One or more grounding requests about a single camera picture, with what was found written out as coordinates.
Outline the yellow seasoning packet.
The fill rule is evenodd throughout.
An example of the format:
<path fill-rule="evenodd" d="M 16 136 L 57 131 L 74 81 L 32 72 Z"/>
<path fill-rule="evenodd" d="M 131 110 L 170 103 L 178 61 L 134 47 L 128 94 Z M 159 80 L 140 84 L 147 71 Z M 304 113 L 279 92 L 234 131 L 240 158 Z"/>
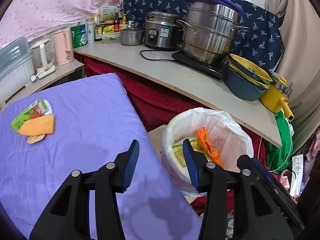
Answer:
<path fill-rule="evenodd" d="M 103 35 L 114 33 L 114 25 L 106 25 L 103 27 Z"/>

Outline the stacked teal yellow bowls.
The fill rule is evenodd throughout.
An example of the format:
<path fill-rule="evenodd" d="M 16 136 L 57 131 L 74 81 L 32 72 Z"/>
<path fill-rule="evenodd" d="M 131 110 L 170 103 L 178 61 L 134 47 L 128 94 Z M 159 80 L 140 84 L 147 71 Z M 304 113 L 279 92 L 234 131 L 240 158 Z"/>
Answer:
<path fill-rule="evenodd" d="M 258 100 L 270 87 L 270 75 L 253 62 L 235 54 L 229 54 L 224 62 L 227 87 L 238 98 Z"/>

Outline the white bottle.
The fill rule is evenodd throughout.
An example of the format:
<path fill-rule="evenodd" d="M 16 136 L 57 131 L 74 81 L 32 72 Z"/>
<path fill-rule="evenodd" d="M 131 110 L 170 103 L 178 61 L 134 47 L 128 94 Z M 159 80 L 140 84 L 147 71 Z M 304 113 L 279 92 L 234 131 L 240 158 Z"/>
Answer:
<path fill-rule="evenodd" d="M 94 22 L 93 21 L 87 22 L 87 41 L 88 41 L 88 44 L 94 43 Z"/>

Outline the steel rice cooker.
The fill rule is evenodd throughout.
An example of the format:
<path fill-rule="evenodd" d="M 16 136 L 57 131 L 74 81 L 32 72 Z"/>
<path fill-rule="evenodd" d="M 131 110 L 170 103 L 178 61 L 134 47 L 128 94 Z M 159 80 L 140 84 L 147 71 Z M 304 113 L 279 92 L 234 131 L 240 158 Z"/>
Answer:
<path fill-rule="evenodd" d="M 160 50 L 177 50 L 183 36 L 178 20 L 182 20 L 181 16 L 151 11 L 145 20 L 144 44 Z"/>

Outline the green wasabi box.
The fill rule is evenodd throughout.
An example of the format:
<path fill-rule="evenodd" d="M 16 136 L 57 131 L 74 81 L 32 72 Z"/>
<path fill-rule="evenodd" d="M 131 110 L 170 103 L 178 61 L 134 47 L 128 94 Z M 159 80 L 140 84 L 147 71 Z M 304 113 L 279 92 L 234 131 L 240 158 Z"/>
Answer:
<path fill-rule="evenodd" d="M 26 121 L 43 116 L 46 110 L 47 106 L 45 105 L 44 100 L 34 101 L 11 122 L 12 129 L 18 133 L 18 130 Z"/>

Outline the large steel steamer pot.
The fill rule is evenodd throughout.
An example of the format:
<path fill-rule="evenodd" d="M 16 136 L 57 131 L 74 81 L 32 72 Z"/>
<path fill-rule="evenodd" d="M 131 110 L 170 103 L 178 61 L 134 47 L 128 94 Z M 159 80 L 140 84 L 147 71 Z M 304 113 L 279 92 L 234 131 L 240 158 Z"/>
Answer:
<path fill-rule="evenodd" d="M 184 27 L 183 52 L 208 65 L 223 60 L 237 34 L 250 31 L 239 19 L 240 13 L 225 5 L 191 2 L 186 20 L 176 21 Z"/>

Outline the white power plug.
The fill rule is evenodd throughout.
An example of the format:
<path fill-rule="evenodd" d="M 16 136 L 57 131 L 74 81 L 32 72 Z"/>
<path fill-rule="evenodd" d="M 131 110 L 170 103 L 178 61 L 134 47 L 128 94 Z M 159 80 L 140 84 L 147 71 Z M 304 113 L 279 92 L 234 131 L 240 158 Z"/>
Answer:
<path fill-rule="evenodd" d="M 36 79 L 37 79 L 37 75 L 33 75 L 30 79 L 31 79 L 32 82 L 35 82 Z"/>

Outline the purple tablecloth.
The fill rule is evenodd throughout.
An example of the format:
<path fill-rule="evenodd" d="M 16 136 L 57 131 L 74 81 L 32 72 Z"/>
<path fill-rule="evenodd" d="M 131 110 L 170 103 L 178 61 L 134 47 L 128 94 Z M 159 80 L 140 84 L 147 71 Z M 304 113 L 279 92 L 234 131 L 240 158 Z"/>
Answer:
<path fill-rule="evenodd" d="M 55 132 L 36 144 L 12 120 L 47 100 Z M 1 204 L 24 237 L 73 170 L 92 172 L 138 140 L 140 154 L 117 202 L 127 239 L 197 239 L 201 220 L 171 181 L 117 74 L 64 83 L 10 104 L 1 114 Z"/>

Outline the pink electric kettle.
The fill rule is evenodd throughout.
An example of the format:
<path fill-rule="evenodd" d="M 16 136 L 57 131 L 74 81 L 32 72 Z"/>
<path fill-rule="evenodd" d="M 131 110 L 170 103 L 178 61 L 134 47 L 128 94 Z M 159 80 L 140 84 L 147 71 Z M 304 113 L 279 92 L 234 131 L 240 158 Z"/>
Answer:
<path fill-rule="evenodd" d="M 74 60 L 71 30 L 65 29 L 54 33 L 55 59 L 58 66 Z"/>

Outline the yellow handled pot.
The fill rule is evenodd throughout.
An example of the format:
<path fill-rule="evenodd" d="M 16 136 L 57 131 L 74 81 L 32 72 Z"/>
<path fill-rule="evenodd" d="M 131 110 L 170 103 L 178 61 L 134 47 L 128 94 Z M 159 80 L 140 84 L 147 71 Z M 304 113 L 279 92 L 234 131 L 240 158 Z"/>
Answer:
<path fill-rule="evenodd" d="M 293 121 L 295 117 L 288 105 L 288 99 L 293 91 L 289 85 L 287 85 L 287 81 L 278 73 L 270 72 L 270 74 L 272 82 L 270 83 L 269 89 L 259 100 L 274 114 L 282 109 L 287 120 Z"/>

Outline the white lined trash bin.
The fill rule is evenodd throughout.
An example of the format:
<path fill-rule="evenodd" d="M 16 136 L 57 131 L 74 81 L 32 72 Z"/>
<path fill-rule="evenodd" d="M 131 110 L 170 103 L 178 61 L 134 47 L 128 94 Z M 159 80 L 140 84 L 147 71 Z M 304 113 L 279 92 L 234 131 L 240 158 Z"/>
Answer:
<path fill-rule="evenodd" d="M 199 197 L 191 184 L 187 167 L 182 168 L 174 156 L 172 145 L 187 137 L 195 137 L 195 131 L 205 127 L 207 137 L 213 147 L 220 152 L 223 168 L 226 171 L 240 172 L 237 159 L 241 155 L 253 157 L 253 144 L 250 136 L 224 111 L 205 108 L 193 108 L 172 118 L 162 137 L 162 163 L 172 181 L 183 195 Z"/>

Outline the green yellow snack bag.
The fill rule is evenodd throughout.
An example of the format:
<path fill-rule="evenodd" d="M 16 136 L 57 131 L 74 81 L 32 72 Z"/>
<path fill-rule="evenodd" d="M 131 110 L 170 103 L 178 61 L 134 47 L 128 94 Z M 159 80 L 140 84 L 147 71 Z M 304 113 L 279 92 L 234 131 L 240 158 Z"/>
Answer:
<path fill-rule="evenodd" d="M 198 139 L 196 137 L 187 137 L 190 141 L 194 150 L 198 150 L 197 142 Z M 183 155 L 183 141 L 184 139 L 174 143 L 172 145 L 173 153 L 175 158 L 177 159 L 178 163 L 181 165 L 182 168 L 185 168 L 187 165 L 185 163 L 184 155 Z"/>

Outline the dark soy sauce bottle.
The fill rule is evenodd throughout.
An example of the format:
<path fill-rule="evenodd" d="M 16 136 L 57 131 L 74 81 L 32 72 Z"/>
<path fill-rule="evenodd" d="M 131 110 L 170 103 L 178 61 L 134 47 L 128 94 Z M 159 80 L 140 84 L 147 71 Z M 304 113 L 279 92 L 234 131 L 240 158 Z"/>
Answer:
<path fill-rule="evenodd" d="M 100 21 L 100 15 L 97 14 L 94 17 L 94 22 L 95 22 L 95 26 L 94 26 L 94 40 L 95 42 L 101 41 L 101 35 L 102 35 L 102 31 L 103 31 L 103 25 Z"/>

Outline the dish rack with grey lid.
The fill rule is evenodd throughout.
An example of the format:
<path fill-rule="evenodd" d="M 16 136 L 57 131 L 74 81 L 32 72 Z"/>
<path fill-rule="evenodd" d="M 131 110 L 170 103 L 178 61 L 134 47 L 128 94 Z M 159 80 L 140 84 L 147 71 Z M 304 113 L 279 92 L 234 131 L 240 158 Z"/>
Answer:
<path fill-rule="evenodd" d="M 32 52 L 25 37 L 19 37 L 1 50 L 1 107 L 17 91 L 31 84 L 34 73 Z"/>

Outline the orange waffle dishcloth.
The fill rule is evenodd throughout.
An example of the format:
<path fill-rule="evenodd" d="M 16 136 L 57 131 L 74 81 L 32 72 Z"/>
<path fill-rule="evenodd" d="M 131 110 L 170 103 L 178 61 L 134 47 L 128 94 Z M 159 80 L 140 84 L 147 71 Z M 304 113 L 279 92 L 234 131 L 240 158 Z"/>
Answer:
<path fill-rule="evenodd" d="M 18 130 L 18 134 L 28 137 L 53 134 L 55 132 L 55 115 L 39 116 L 35 119 L 27 120 Z"/>

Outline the orange plastic bag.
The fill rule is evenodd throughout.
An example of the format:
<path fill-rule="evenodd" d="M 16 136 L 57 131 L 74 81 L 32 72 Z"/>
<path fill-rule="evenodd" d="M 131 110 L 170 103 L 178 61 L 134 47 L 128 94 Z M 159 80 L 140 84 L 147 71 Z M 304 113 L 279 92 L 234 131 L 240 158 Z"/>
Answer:
<path fill-rule="evenodd" d="M 220 152 L 213 147 L 212 143 L 207 137 L 207 129 L 202 127 L 195 131 L 195 137 L 197 138 L 197 149 L 206 155 L 209 161 L 212 161 L 216 165 L 223 167 L 223 162 L 220 158 Z"/>

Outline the black induction cooker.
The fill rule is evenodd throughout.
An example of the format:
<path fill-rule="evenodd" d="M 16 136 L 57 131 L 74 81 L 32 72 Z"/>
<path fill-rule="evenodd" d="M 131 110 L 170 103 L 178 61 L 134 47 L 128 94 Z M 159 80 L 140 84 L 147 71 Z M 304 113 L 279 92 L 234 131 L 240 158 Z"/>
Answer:
<path fill-rule="evenodd" d="M 190 67 L 199 72 L 202 72 L 203 74 L 213 77 L 216 80 L 223 80 L 225 77 L 225 72 L 223 70 L 223 67 L 214 67 L 214 66 L 196 61 L 194 59 L 191 59 L 187 55 L 185 55 L 185 53 L 182 51 L 172 53 L 171 57 L 178 63 L 185 65 L 187 67 Z"/>

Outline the white glass kettle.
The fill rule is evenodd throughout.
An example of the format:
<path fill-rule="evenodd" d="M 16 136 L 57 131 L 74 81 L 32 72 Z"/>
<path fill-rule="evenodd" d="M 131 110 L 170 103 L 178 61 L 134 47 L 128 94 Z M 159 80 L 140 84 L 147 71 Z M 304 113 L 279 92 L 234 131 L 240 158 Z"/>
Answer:
<path fill-rule="evenodd" d="M 36 78 L 43 79 L 56 71 L 54 57 L 50 47 L 50 39 L 37 41 L 30 47 L 33 64 L 36 69 Z"/>

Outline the green white can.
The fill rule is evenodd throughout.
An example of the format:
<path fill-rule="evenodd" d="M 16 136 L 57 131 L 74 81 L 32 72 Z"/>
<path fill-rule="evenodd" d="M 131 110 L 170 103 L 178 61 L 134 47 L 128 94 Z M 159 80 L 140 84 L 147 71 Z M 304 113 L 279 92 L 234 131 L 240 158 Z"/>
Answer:
<path fill-rule="evenodd" d="M 73 48 L 80 48 L 87 44 L 86 25 L 71 27 L 71 37 Z"/>

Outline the small steel pot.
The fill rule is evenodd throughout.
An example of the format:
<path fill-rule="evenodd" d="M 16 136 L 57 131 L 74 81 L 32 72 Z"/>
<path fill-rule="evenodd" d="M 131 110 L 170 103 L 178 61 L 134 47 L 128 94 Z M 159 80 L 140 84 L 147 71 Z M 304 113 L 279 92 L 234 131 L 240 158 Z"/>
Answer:
<path fill-rule="evenodd" d="M 120 43 L 123 46 L 138 46 L 143 43 L 145 31 L 139 28 L 126 28 L 120 30 Z"/>

